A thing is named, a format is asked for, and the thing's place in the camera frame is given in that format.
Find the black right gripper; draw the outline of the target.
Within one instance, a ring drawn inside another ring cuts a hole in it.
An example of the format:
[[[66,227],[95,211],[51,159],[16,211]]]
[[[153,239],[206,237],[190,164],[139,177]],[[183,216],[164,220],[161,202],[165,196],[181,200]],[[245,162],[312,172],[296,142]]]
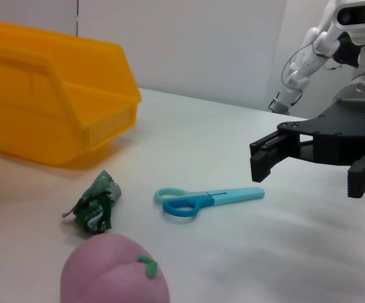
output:
[[[262,182],[292,153],[300,160],[338,166],[347,171],[347,196],[365,193],[365,102],[335,102],[318,117],[283,122],[273,132],[249,145],[253,182]],[[309,141],[298,143],[298,136]]]

